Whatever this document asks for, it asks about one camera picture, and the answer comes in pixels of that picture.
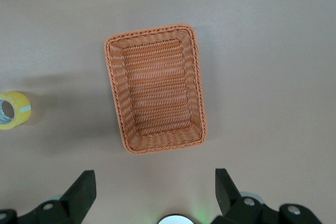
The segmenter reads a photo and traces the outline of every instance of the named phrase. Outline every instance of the brown woven basket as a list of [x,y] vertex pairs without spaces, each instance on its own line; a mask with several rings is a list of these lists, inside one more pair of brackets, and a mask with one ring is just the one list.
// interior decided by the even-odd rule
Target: brown woven basket
[[200,145],[206,118],[194,29],[169,25],[105,42],[118,122],[133,154]]

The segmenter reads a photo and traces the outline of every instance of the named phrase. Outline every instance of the black metal part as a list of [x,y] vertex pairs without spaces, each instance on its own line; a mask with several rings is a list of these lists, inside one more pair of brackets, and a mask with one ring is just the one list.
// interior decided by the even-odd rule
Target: black metal part
[[216,198],[223,216],[212,224],[322,224],[304,206],[285,204],[277,212],[254,198],[242,197],[226,169],[216,169]]
[[17,217],[12,209],[0,210],[0,224],[81,224],[96,199],[93,170],[84,171],[60,200],[42,203],[26,215]]

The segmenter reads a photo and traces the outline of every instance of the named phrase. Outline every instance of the tape roll hole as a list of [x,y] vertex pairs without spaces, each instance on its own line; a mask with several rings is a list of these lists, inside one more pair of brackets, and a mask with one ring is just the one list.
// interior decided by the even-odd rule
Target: tape roll hole
[[10,123],[14,116],[13,106],[5,100],[0,100],[0,124]]

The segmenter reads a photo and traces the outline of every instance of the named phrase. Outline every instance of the silver bolt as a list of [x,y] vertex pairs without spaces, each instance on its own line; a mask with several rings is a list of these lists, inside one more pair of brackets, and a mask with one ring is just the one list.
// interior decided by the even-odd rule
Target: silver bolt
[[296,206],[288,206],[287,209],[288,209],[288,211],[290,211],[294,215],[300,215],[301,214],[300,209],[297,208]]
[[0,214],[0,220],[3,220],[7,217],[7,214],[6,213],[2,213]]
[[54,206],[53,203],[48,203],[48,204],[46,204],[46,205],[43,206],[43,210],[44,210],[44,211],[45,211],[45,210],[49,210],[49,209],[51,209],[53,206]]
[[246,198],[246,199],[244,199],[244,203],[245,203],[246,205],[248,205],[248,206],[251,206],[251,207],[255,205],[254,200],[252,200],[252,199],[250,199],[250,198]]

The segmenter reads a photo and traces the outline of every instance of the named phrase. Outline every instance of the yellow tape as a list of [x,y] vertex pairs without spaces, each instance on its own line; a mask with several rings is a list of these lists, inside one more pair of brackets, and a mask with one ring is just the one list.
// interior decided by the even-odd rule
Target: yellow tape
[[[5,114],[3,103],[9,102],[14,109],[14,117]],[[31,106],[28,99],[21,93],[10,91],[0,94],[0,130],[9,130],[26,122],[31,114]]]

